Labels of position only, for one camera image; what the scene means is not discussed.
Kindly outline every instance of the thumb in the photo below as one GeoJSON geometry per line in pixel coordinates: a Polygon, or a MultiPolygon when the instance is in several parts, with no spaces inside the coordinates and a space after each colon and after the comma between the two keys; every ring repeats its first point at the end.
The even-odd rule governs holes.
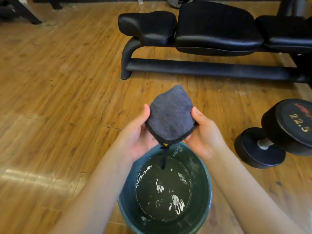
{"type": "Polygon", "coordinates": [[[144,122],[146,122],[146,120],[148,119],[150,113],[151,111],[149,106],[147,104],[144,104],[143,111],[131,121],[131,124],[134,127],[142,126],[144,122]]]}
{"type": "Polygon", "coordinates": [[[192,108],[192,117],[197,121],[200,125],[207,125],[209,123],[209,119],[202,114],[201,111],[197,109],[197,107],[192,108]]]}

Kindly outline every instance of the weight bench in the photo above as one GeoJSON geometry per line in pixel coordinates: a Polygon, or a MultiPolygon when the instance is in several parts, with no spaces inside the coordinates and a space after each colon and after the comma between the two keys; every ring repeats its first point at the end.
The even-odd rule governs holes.
{"type": "Polygon", "coordinates": [[[126,13],[119,16],[118,27],[132,36],[122,53],[123,80],[133,71],[146,71],[311,83],[312,17],[264,15],[254,19],[237,7],[193,2],[181,6],[178,22],[168,11],[126,13]],[[143,46],[175,47],[179,52],[208,56],[282,52],[294,57],[297,67],[132,58],[143,46]]]}

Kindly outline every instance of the right hand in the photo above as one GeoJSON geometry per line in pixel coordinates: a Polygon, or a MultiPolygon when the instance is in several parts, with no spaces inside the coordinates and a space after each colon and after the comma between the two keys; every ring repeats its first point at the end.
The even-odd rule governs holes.
{"type": "Polygon", "coordinates": [[[185,139],[185,143],[193,152],[202,160],[206,160],[214,156],[218,150],[227,148],[221,132],[213,120],[205,117],[196,107],[192,108],[191,114],[199,125],[185,139]]]}

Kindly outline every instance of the wooden floor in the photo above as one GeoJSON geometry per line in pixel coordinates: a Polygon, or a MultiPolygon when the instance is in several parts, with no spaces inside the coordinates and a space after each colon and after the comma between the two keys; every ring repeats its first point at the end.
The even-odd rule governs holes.
{"type": "MultiPolygon", "coordinates": [[[[277,2],[233,2],[255,17],[275,14],[277,2]]],[[[286,98],[312,100],[307,85],[134,73],[120,79],[130,39],[117,27],[124,12],[169,10],[164,2],[34,5],[45,23],[0,23],[0,233],[46,233],[71,205],[121,129],[143,103],[182,84],[195,106],[219,126],[231,149],[244,129],[286,98]]],[[[187,55],[143,47],[135,57],[258,65],[291,65],[287,55],[187,55]]],[[[312,233],[312,157],[287,155],[272,169],[248,170],[296,223],[312,233]]],[[[132,233],[119,212],[106,233],[132,233]]],[[[199,233],[242,233],[213,183],[213,204],[199,233]]]]}

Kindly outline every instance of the microfiber towel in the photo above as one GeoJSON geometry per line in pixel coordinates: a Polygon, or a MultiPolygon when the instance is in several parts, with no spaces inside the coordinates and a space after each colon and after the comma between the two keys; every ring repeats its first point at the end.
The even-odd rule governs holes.
{"type": "Polygon", "coordinates": [[[150,105],[151,113],[145,125],[164,150],[162,169],[166,165],[169,147],[184,140],[194,130],[192,108],[192,100],[181,85],[158,95],[150,105]]]}

